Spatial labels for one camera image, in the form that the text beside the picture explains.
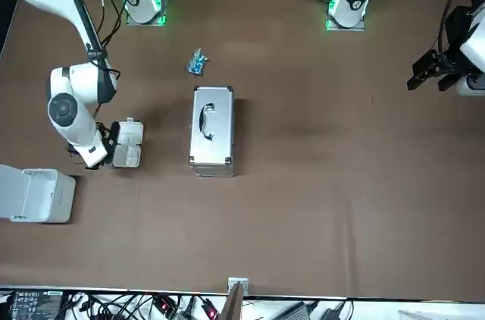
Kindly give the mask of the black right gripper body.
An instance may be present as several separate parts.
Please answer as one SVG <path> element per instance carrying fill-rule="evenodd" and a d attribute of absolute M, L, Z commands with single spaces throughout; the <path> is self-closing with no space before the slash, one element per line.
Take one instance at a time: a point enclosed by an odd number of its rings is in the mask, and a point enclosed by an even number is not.
<path fill-rule="evenodd" d="M 111 130 L 100 122 L 97 123 L 97 128 L 101 134 L 102 145 L 106 151 L 106 156 L 98 163 L 98 166 L 110 165 L 114 153 L 114 141 L 111 136 Z"/>

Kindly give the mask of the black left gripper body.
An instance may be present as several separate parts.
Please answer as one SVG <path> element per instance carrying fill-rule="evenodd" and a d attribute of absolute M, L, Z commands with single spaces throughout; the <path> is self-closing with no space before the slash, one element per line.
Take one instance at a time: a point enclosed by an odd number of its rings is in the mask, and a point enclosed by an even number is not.
<path fill-rule="evenodd" d="M 447 5 L 445 7 L 436 53 L 436 62 L 441 71 L 460 74 L 474 72 L 471 62 L 460 50 L 468 34 L 473 14 L 471 6 L 458 5 L 451 8 Z"/>

